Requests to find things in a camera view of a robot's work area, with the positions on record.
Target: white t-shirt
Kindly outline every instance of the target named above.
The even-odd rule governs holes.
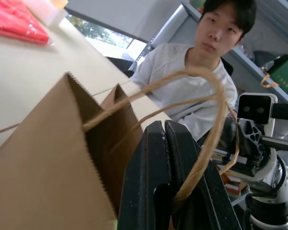
[[[181,44],[163,44],[151,51],[145,61],[137,68],[131,81],[141,89],[146,85],[176,71],[185,69],[185,57],[192,46]],[[225,87],[227,101],[234,106],[237,100],[237,90],[231,77],[226,72],[222,61],[214,70],[216,76]],[[195,98],[214,94],[212,85],[201,77],[185,76],[172,81],[153,91],[149,98],[160,108]],[[214,124],[217,112],[213,100],[181,105],[166,111],[174,121],[185,125],[195,140],[201,138]]]

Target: man's hair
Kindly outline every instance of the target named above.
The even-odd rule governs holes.
[[[206,13],[216,10],[226,3],[234,4],[237,17],[236,25],[243,31],[241,36],[243,38],[255,24],[257,10],[255,0],[206,0],[201,19]]]

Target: white table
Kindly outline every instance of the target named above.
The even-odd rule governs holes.
[[[138,90],[78,30],[64,19],[59,28],[46,28],[53,46],[43,47],[0,36],[0,129],[20,123],[34,106],[70,71],[101,102],[121,84],[128,95]],[[132,103],[138,119],[158,109],[147,97]],[[165,114],[153,120],[169,119]],[[0,134],[0,145],[13,130]]]

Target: red plastic bag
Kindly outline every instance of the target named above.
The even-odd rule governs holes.
[[[20,0],[0,0],[0,35],[47,44],[49,36]]]

